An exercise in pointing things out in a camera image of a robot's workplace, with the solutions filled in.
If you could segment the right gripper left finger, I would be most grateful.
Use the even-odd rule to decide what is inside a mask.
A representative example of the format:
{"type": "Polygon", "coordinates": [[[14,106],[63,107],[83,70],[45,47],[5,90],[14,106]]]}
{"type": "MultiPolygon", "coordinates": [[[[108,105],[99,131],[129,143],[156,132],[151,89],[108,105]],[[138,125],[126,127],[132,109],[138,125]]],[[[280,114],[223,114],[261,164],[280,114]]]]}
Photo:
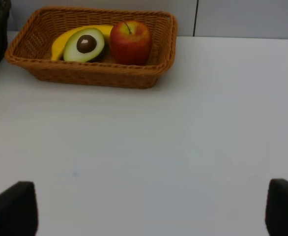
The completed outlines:
{"type": "Polygon", "coordinates": [[[19,181],[0,194],[0,236],[35,236],[37,230],[35,185],[19,181]]]}

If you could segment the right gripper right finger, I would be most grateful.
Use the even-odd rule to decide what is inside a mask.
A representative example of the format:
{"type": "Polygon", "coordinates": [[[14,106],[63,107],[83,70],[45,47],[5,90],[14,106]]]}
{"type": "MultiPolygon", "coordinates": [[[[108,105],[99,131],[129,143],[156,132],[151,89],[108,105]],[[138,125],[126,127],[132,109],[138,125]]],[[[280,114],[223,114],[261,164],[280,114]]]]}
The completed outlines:
{"type": "Polygon", "coordinates": [[[288,181],[272,179],[269,183],[265,224],[270,236],[288,236],[288,181]]]}

